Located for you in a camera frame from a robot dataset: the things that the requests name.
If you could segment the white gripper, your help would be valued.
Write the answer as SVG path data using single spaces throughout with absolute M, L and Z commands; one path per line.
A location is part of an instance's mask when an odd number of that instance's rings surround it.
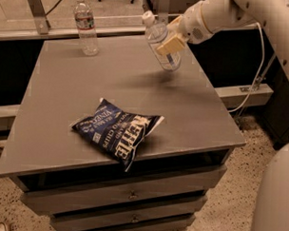
M 166 28 L 165 39 L 155 48 L 159 55 L 181 51 L 187 39 L 191 44 L 200 44 L 213 36 L 203 21 L 202 0 L 188 8 L 183 16 L 175 18 Z

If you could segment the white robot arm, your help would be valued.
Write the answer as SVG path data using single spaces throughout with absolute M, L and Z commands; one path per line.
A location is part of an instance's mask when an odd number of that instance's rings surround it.
M 260 24 L 289 81 L 289 0 L 201 0 L 169 25 L 160 55 L 200 44 L 222 29 Z

